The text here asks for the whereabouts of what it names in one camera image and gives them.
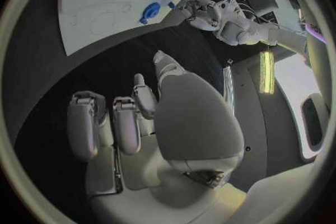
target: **purple light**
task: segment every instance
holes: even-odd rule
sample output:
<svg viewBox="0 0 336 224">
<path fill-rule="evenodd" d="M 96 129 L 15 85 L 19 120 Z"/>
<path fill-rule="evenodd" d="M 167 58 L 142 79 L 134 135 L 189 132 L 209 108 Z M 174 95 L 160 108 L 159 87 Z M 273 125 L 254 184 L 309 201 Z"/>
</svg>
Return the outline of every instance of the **purple light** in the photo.
<svg viewBox="0 0 336 224">
<path fill-rule="evenodd" d="M 323 36 L 321 36 L 318 32 L 316 32 L 313 28 L 311 28 L 308 24 L 305 25 L 305 29 L 306 31 L 311 34 L 313 37 L 315 37 L 316 39 L 320 40 L 321 42 L 323 42 L 324 44 L 327 45 L 325 39 Z"/>
</svg>

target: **blue knob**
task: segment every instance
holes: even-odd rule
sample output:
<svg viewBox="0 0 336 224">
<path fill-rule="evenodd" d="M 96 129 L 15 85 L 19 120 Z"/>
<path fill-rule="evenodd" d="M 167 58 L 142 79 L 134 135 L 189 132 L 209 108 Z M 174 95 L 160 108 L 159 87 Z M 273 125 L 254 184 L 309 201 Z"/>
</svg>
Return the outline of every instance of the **blue knob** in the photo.
<svg viewBox="0 0 336 224">
<path fill-rule="evenodd" d="M 147 24 L 148 18 L 154 18 L 160 11 L 160 4 L 155 2 L 146 7 L 142 13 L 142 18 L 139 20 L 142 24 Z"/>
<path fill-rule="evenodd" d="M 175 4 L 174 4 L 173 2 L 169 2 L 169 3 L 168 3 L 168 6 L 169 6 L 171 9 L 175 8 Z"/>
</svg>

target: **glowing light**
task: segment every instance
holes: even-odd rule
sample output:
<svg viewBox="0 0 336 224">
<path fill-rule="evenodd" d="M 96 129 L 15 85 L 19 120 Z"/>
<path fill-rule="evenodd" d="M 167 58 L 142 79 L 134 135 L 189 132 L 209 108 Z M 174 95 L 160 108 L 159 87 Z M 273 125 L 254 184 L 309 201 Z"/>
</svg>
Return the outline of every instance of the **glowing light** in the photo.
<svg viewBox="0 0 336 224">
<path fill-rule="evenodd" d="M 272 52 L 260 53 L 261 94 L 274 94 L 274 55 Z"/>
</svg>

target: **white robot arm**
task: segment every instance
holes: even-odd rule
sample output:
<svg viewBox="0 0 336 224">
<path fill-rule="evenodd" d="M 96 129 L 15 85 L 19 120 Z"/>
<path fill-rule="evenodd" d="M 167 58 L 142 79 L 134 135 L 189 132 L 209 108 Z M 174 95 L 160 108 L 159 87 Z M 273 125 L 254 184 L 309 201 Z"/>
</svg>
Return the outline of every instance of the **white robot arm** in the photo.
<svg viewBox="0 0 336 224">
<path fill-rule="evenodd" d="M 306 37 L 291 30 L 280 29 L 277 24 L 258 24 L 248 19 L 234 1 L 182 0 L 179 10 L 193 26 L 213 31 L 216 38 L 228 45 L 253 45 L 263 42 L 281 45 L 308 58 Z"/>
</svg>

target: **yellow light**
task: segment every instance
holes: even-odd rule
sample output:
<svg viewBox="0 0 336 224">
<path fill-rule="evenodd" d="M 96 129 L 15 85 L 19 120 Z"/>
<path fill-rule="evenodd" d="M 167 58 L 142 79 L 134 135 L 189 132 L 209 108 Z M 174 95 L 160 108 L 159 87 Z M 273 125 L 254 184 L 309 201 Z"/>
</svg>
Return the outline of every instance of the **yellow light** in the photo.
<svg viewBox="0 0 336 224">
<path fill-rule="evenodd" d="M 272 52 L 260 53 L 261 94 L 274 94 L 274 55 Z"/>
</svg>

